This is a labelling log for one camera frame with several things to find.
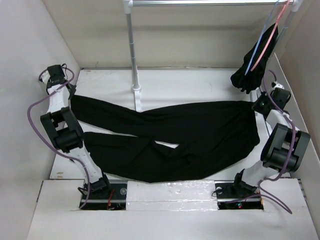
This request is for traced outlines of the black trousers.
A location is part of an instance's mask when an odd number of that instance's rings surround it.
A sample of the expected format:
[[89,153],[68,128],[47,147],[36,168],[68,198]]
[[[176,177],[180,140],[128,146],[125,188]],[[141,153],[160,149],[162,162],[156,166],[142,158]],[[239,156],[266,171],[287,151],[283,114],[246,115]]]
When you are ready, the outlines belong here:
[[260,143],[247,101],[136,112],[76,95],[71,110],[79,121],[108,130],[84,134],[84,145],[103,172],[146,183],[207,178],[246,158]]

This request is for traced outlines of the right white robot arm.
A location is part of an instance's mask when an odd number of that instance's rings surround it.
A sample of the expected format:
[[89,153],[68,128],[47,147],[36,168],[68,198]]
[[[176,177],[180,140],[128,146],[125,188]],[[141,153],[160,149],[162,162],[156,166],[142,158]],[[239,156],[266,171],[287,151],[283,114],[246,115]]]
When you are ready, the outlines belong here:
[[284,110],[291,99],[291,92],[276,80],[271,86],[270,91],[261,92],[252,109],[262,114],[272,132],[260,160],[236,174],[231,191],[237,197],[243,197],[249,191],[255,192],[259,182],[274,175],[278,179],[285,173],[297,171],[310,142],[310,135],[299,130]]

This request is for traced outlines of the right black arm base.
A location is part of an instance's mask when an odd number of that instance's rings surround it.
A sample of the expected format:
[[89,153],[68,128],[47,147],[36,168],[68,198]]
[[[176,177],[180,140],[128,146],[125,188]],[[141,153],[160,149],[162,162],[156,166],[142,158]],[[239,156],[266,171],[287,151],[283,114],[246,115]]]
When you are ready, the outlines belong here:
[[218,210],[263,210],[262,200],[254,196],[255,192],[243,187],[236,188],[232,182],[215,183],[215,191],[211,194],[217,200]]

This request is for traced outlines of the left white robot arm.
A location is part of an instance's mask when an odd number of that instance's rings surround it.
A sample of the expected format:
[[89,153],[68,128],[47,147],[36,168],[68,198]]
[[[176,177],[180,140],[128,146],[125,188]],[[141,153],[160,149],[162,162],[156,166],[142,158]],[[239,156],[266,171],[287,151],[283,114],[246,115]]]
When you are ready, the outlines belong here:
[[71,109],[71,98],[76,86],[67,81],[63,65],[49,66],[46,71],[46,92],[49,95],[47,113],[40,121],[53,147],[77,164],[85,176],[82,194],[107,198],[112,193],[108,177],[94,163],[84,143],[84,132]]

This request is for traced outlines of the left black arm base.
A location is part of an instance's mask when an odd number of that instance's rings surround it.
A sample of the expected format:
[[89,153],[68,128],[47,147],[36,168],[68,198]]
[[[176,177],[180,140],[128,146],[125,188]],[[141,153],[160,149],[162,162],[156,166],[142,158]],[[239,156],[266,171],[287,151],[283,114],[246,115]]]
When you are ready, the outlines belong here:
[[79,207],[88,211],[122,211],[126,209],[128,182],[125,180],[111,180],[110,190],[90,192],[88,200],[85,188],[78,188],[81,193]]

